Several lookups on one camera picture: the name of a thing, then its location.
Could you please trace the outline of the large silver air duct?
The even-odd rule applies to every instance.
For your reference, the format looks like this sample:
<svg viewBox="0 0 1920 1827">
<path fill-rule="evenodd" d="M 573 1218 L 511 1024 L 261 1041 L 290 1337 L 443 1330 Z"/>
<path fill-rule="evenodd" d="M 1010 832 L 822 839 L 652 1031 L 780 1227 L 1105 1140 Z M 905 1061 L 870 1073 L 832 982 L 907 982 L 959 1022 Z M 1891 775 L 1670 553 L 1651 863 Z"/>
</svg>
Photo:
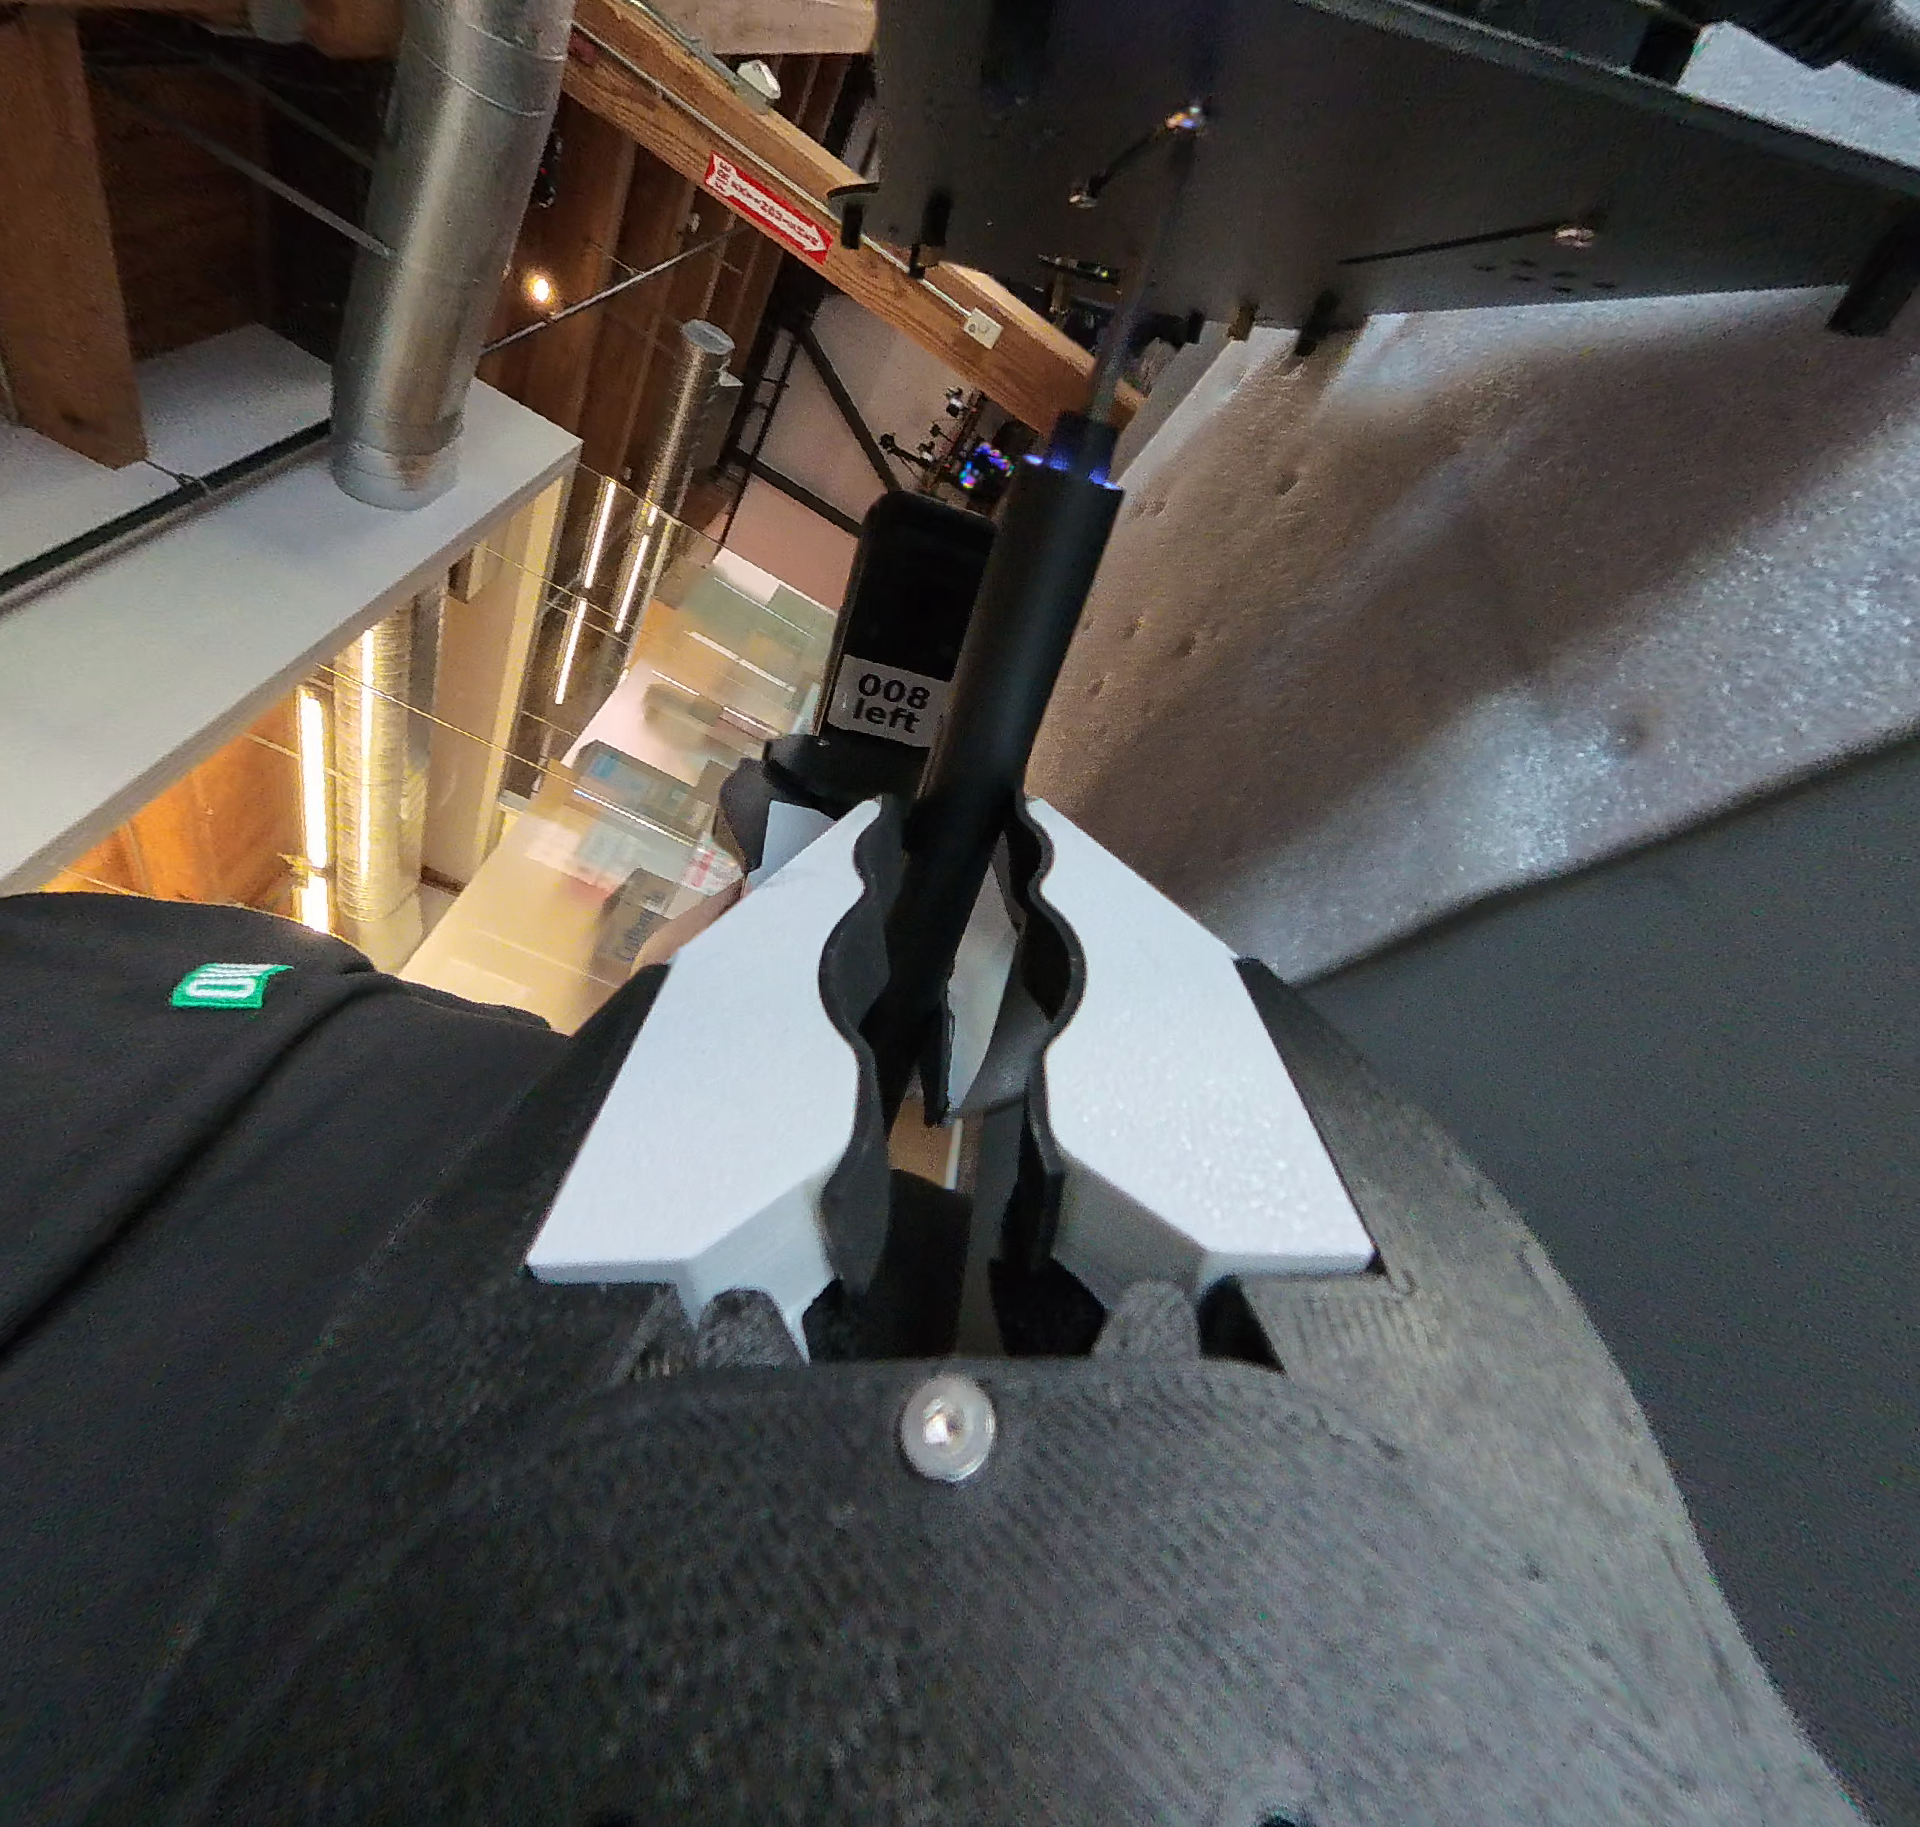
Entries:
<svg viewBox="0 0 1920 1827">
<path fill-rule="evenodd" d="M 403 0 L 393 89 L 331 359 L 340 492 L 423 508 L 459 483 L 491 305 L 563 83 L 577 0 Z"/>
</svg>

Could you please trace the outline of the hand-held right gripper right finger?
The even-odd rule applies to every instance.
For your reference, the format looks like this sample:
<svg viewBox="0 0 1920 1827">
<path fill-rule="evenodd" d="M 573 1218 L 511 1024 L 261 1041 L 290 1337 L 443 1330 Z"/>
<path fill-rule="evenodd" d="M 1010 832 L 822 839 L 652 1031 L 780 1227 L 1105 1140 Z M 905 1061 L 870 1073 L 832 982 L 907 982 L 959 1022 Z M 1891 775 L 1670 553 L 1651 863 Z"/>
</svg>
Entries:
<svg viewBox="0 0 1920 1827">
<path fill-rule="evenodd" d="M 1009 1268 L 1116 1305 L 1159 1280 L 1359 1276 L 1377 1248 L 1234 949 L 1047 801 L 1009 832 Z"/>
</svg>

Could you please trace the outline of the red white warning sign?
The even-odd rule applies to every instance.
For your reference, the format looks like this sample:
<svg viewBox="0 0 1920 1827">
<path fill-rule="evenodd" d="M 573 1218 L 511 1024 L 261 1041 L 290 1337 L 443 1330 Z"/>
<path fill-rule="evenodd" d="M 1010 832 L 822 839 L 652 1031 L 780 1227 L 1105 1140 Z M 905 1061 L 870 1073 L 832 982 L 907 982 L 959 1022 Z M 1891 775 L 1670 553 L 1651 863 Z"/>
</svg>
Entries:
<svg viewBox="0 0 1920 1827">
<path fill-rule="evenodd" d="M 749 219 L 757 231 L 780 243 L 790 255 L 809 259 L 817 268 L 828 262 L 839 231 L 822 228 L 803 206 L 782 202 L 769 185 L 760 185 L 751 169 L 735 167 L 726 153 L 708 157 L 705 188 L 723 206 L 730 206 L 737 219 Z"/>
</svg>

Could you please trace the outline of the white foam sheet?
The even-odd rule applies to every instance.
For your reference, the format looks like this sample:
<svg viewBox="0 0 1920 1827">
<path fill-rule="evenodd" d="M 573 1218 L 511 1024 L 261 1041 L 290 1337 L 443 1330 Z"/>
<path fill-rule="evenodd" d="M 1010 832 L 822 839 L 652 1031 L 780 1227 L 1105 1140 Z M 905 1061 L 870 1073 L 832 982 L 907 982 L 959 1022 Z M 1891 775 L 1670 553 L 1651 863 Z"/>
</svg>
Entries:
<svg viewBox="0 0 1920 1827">
<path fill-rule="evenodd" d="M 1322 975 L 1918 732 L 1918 305 L 1406 315 L 1195 389 L 1031 788 Z"/>
</svg>

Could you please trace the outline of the person's black shirt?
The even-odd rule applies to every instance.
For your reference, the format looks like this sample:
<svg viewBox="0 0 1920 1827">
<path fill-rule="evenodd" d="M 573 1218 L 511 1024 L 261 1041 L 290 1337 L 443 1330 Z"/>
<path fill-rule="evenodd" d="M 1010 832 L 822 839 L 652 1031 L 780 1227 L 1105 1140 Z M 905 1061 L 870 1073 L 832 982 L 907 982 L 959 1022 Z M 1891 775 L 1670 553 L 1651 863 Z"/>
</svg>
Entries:
<svg viewBox="0 0 1920 1827">
<path fill-rule="evenodd" d="M 425 1315 L 502 1284 L 452 1415 L 675 1374 L 651 1284 L 520 1257 L 668 973 L 583 1033 L 235 903 L 4 901 L 4 1824 L 82 1824 L 218 1574 L 349 1287 L 452 1201 Z"/>
</svg>

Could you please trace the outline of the corrugated silver duct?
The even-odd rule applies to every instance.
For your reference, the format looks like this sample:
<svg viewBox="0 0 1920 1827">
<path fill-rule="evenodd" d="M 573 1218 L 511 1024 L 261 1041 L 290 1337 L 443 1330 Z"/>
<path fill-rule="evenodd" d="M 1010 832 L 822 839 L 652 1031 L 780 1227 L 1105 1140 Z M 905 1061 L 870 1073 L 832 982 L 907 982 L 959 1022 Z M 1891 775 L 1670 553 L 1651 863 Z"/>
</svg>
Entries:
<svg viewBox="0 0 1920 1827">
<path fill-rule="evenodd" d="M 412 597 L 331 659 L 331 853 L 340 931 L 383 965 L 423 944 L 423 845 L 443 591 Z"/>
</svg>

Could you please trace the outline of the black electric screwdriver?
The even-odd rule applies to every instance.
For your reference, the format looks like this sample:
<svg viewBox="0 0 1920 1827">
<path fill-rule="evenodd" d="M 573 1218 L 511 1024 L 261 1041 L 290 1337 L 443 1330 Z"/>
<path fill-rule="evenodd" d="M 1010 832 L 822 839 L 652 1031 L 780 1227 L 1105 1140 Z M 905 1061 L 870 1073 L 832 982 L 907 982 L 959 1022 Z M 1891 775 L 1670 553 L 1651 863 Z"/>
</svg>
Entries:
<svg viewBox="0 0 1920 1827">
<path fill-rule="evenodd" d="M 1095 202 L 1133 167 L 1155 167 L 1150 228 L 1122 268 L 1092 383 L 1010 476 L 924 781 L 907 806 L 879 801 L 851 853 L 858 872 L 880 872 L 879 887 L 858 887 L 822 949 L 822 1006 L 854 1051 L 854 1129 L 822 1188 L 822 1232 L 828 1268 L 851 1268 L 854 1287 L 828 1280 L 809 1301 L 822 1305 L 828 1330 L 809 1337 L 804 1315 L 793 1327 L 803 1351 L 846 1341 L 890 1235 L 890 1125 L 907 1073 L 936 1051 L 970 903 L 1024 806 L 1024 767 L 1116 534 L 1118 375 L 1203 129 L 1203 102 L 1171 105 L 1073 193 L 1073 202 Z"/>
</svg>

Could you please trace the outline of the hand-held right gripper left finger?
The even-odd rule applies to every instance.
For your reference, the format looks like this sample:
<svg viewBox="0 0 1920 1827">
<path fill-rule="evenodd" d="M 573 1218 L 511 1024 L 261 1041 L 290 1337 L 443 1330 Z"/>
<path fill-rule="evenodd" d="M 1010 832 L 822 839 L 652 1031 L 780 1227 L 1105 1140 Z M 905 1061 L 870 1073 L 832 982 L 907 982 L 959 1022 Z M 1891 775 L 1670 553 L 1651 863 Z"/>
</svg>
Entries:
<svg viewBox="0 0 1920 1827">
<path fill-rule="evenodd" d="M 863 1017 L 887 987 L 905 806 L 842 813 L 671 961 L 530 1243 L 546 1284 L 668 1284 L 689 1321 L 760 1294 L 798 1355 L 870 1287 L 890 1153 Z"/>
</svg>

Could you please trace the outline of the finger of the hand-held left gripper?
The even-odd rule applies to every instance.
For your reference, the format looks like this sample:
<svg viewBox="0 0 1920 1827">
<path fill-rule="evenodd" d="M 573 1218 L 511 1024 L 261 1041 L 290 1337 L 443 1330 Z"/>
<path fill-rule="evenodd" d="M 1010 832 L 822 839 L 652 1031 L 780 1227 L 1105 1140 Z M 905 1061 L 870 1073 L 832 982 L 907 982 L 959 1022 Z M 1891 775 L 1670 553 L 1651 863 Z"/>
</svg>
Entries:
<svg viewBox="0 0 1920 1827">
<path fill-rule="evenodd" d="M 1001 901 L 974 901 L 962 931 L 936 1061 L 924 1077 L 924 1120 L 955 1125 L 1024 1105 L 1040 1011 L 1016 975 L 1021 923 Z"/>
<path fill-rule="evenodd" d="M 817 845 L 822 832 L 839 828 L 842 813 L 798 806 L 798 801 L 769 801 L 767 806 L 767 832 L 757 853 L 757 887 L 780 879 L 804 845 Z"/>
</svg>

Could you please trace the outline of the blue toy robot arm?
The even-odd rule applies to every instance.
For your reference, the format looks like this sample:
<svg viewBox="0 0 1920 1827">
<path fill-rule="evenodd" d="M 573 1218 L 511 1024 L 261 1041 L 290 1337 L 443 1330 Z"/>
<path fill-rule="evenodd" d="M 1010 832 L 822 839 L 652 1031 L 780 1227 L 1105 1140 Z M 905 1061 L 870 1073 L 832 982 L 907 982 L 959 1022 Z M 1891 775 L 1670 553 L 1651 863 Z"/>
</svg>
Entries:
<svg viewBox="0 0 1920 1827">
<path fill-rule="evenodd" d="M 879 0 L 858 224 L 1118 292 L 1155 167 L 1073 193 L 1203 102 L 1155 319 L 1836 292 L 1836 329 L 1891 329 L 1918 305 L 1918 169 L 1679 89 L 1704 25 L 1918 94 L 1902 0 Z"/>
</svg>

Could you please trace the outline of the small silver air duct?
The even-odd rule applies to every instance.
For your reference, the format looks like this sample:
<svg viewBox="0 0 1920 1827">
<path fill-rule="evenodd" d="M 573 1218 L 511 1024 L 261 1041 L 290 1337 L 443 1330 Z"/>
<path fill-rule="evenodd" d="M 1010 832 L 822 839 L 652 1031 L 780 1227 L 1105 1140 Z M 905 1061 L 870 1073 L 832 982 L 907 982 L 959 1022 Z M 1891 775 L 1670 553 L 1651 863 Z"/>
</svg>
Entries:
<svg viewBox="0 0 1920 1827">
<path fill-rule="evenodd" d="M 647 471 L 635 471 L 635 492 L 662 515 L 679 515 L 685 492 L 711 471 L 726 443 L 743 383 L 730 366 L 735 334 L 726 325 L 708 319 L 679 322 Z"/>
</svg>

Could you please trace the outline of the white overhead ledge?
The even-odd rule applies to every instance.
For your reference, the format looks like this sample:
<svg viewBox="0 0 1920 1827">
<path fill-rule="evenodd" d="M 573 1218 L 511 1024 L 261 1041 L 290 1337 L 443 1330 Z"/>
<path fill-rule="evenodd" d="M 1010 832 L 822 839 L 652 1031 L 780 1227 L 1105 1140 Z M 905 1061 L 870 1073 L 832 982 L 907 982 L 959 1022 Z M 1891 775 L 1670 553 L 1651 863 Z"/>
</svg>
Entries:
<svg viewBox="0 0 1920 1827">
<path fill-rule="evenodd" d="M 135 382 L 146 419 L 135 466 L 4 427 L 4 568 L 181 492 L 177 476 L 209 480 L 302 434 L 331 400 L 329 363 L 256 322 L 142 359 Z M 316 448 L 4 609 L 4 890 L 43 887 L 573 462 L 568 429 L 473 383 L 461 476 L 425 508 L 344 497 Z"/>
</svg>

